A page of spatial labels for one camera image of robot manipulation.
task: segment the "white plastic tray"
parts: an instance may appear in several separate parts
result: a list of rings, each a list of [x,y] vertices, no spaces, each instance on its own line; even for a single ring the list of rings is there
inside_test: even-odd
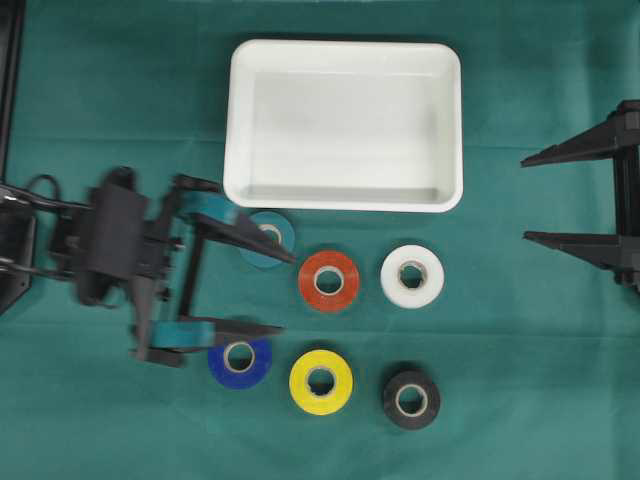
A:
[[[231,61],[224,189],[245,207],[444,212],[461,116],[444,45],[251,40]]]

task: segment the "red tape roll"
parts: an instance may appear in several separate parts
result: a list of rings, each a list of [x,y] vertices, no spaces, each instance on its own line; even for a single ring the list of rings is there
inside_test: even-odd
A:
[[[325,271],[335,272],[342,281],[333,293],[325,293],[316,285],[318,276]],[[351,305],[360,289],[360,274],[355,263],[344,253],[323,250],[309,258],[298,272],[300,294],[316,310],[334,313]]]

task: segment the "white tape roll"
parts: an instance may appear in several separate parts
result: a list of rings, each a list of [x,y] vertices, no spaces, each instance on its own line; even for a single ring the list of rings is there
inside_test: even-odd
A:
[[[420,270],[422,279],[409,288],[401,278],[408,266]],[[444,286],[444,269],[431,250],[419,245],[405,245],[392,251],[380,270],[382,290],[389,300],[402,308],[420,308],[433,302]]]

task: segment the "green cloth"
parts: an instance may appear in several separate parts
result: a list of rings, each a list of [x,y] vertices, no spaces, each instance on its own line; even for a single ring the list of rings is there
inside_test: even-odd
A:
[[[133,361],[128,306],[83,307],[68,285],[36,280],[0,318],[0,477],[637,477],[640,298],[521,239],[611,232],[611,162],[519,161],[638,98],[639,23],[631,0],[29,0],[14,184],[49,173],[81,200],[108,168],[129,165],[157,199],[176,172],[221,180],[230,57],[267,37],[454,48],[465,182],[446,214],[284,212],[300,260],[335,247],[359,266],[360,295],[337,315],[305,305],[297,266],[258,271],[209,244],[194,313],[287,328],[267,378],[247,391],[216,383],[202,353],[181,370]],[[442,295],[415,311],[390,304],[378,279],[406,243],[432,249],[446,271]],[[355,376],[351,400],[328,417],[304,414],[288,392],[293,361],[313,346],[341,353]],[[381,408],[385,375],[402,361],[442,394],[437,420],[417,432]]]

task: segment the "electrical tape roll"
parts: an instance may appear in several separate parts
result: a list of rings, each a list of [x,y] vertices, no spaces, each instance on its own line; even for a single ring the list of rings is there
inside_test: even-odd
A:
[[[296,234],[289,220],[275,212],[254,213],[249,219],[263,232],[273,232],[278,243],[285,250],[291,252],[295,246]],[[251,265],[258,268],[272,268],[282,263],[277,258],[262,255],[244,248],[239,249],[242,257]]]
[[[229,352],[238,345],[247,345],[253,352],[249,366],[244,370],[234,370],[229,363]],[[235,342],[209,349],[207,362],[211,375],[223,386],[242,390],[258,384],[271,368],[271,343],[267,339],[251,342]]]
[[[406,412],[400,403],[400,394],[413,387],[420,392],[422,403],[416,412]],[[384,413],[393,423],[406,430],[418,430],[429,425],[440,410],[440,392],[424,373],[407,370],[393,376],[382,394]]]
[[[402,270],[417,268],[422,280],[417,288],[407,287]],[[420,245],[404,245],[385,258],[380,270],[380,284],[386,297],[402,308],[420,308],[433,302],[444,287],[444,268],[435,254]]]
[[[335,272],[340,277],[341,286],[336,292],[323,292],[316,284],[318,276],[327,270]],[[300,267],[298,289],[314,309],[335,313],[347,308],[358,296],[360,274],[355,263],[344,253],[323,250],[307,258]]]
[[[328,370],[334,379],[333,388],[326,395],[316,395],[309,386],[309,376],[316,369]],[[291,368],[289,391],[291,398],[305,412],[329,415],[349,401],[353,390],[353,375],[347,362],[329,350],[312,350],[302,355]]]

